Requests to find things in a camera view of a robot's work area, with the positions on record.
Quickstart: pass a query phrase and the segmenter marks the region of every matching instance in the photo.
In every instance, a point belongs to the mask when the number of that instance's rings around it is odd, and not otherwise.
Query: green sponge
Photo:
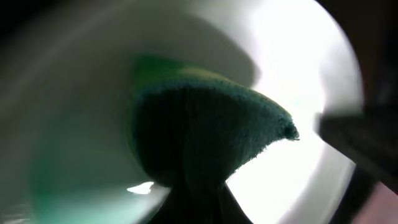
[[[211,203],[236,169],[299,134],[277,103],[203,68],[143,56],[132,78],[131,148],[157,183]]]

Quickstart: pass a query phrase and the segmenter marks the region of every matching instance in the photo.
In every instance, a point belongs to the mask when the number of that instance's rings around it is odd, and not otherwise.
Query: white surface
[[[31,199],[28,168],[43,146],[59,158],[45,168],[54,189],[70,192],[44,201],[48,223],[131,223],[162,201],[165,189],[126,191],[149,179],[128,156],[124,75],[151,52],[245,85],[255,73],[252,88],[292,113],[301,141],[273,144],[228,184],[254,223],[326,223],[353,165],[313,132],[315,116],[361,103],[353,54],[327,13],[306,0],[121,2],[64,7],[3,56],[0,209]],[[97,189],[76,192],[77,180]]]

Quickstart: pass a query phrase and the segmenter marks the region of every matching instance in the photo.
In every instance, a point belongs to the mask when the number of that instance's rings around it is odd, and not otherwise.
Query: white porcelain
[[[124,132],[126,75],[143,52],[202,65],[290,111],[301,141],[271,145],[228,185],[254,223],[328,222],[354,165],[315,134],[316,117],[358,111],[361,80],[317,3],[92,0],[43,15],[1,55],[3,223],[139,223],[161,204],[169,189],[127,191],[151,181]],[[56,197],[32,195],[41,185]]]

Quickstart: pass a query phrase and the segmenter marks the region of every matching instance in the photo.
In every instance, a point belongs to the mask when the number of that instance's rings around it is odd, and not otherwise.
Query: dark object
[[[375,177],[355,167],[351,182],[329,224],[351,223],[372,195],[377,183]]]
[[[364,114],[324,116],[320,136],[395,193],[398,192],[398,107],[366,108]]]
[[[132,150],[149,176],[173,188],[152,222],[247,220],[225,181],[272,142],[297,140],[288,112],[184,63],[142,57],[135,74]]]

